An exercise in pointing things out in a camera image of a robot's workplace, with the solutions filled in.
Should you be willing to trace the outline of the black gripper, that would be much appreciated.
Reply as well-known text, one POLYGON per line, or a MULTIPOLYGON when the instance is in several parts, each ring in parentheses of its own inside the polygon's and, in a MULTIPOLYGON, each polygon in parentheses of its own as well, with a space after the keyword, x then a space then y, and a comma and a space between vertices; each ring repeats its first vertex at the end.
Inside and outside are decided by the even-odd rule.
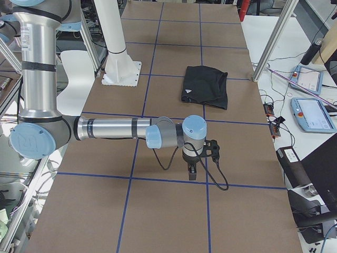
POLYGON ((187 163, 189 172, 189 180, 196 180, 197 177, 197 163, 200 161, 198 157, 191 157, 185 153, 182 154, 184 161, 187 163))

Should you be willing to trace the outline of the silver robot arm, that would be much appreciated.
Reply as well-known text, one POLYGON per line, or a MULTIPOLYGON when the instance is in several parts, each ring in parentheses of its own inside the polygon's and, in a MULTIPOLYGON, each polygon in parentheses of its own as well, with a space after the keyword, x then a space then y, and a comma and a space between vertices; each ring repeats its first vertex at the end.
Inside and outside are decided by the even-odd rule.
POLYGON ((82 109, 94 82, 80 70, 70 76, 62 93, 56 84, 56 31, 80 30, 79 1, 13 1, 13 14, 21 26, 24 108, 18 125, 9 136, 10 145, 21 156, 42 159, 71 140, 143 139, 148 148, 182 149, 189 179, 195 180, 196 166, 206 156, 207 124, 190 115, 181 124, 167 117, 157 119, 87 119, 82 109))

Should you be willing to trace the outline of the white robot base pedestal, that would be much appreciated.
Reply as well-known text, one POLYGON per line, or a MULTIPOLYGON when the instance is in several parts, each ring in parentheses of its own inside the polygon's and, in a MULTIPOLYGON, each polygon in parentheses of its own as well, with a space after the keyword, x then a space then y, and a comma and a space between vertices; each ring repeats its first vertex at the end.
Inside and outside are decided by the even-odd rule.
POLYGON ((94 4, 108 51, 102 84, 137 86, 142 63, 128 55, 117 1, 94 4))

